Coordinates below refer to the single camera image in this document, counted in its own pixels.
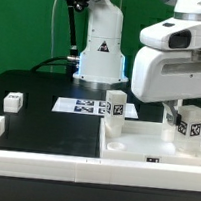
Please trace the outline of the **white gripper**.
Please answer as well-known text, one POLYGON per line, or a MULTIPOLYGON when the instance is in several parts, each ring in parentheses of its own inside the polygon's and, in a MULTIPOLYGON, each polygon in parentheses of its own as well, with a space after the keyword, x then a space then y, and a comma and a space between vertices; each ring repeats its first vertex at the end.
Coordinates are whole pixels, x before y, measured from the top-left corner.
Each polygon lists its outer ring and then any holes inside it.
POLYGON ((142 102, 163 102, 169 125, 181 124, 177 100, 201 98, 201 62, 192 62, 189 51, 143 47, 133 64, 131 89, 142 102))

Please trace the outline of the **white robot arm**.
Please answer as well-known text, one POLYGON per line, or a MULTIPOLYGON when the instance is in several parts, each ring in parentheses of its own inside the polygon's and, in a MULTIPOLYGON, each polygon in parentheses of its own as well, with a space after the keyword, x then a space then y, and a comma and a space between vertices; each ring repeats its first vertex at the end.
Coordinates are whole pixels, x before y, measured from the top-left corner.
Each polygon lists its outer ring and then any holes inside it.
POLYGON ((135 56, 132 78, 124 76, 120 50, 123 14, 111 0, 89 0, 86 48, 80 53, 75 82, 113 88, 130 82, 142 102, 201 98, 201 0, 162 0, 174 16, 141 30, 143 47, 135 56))

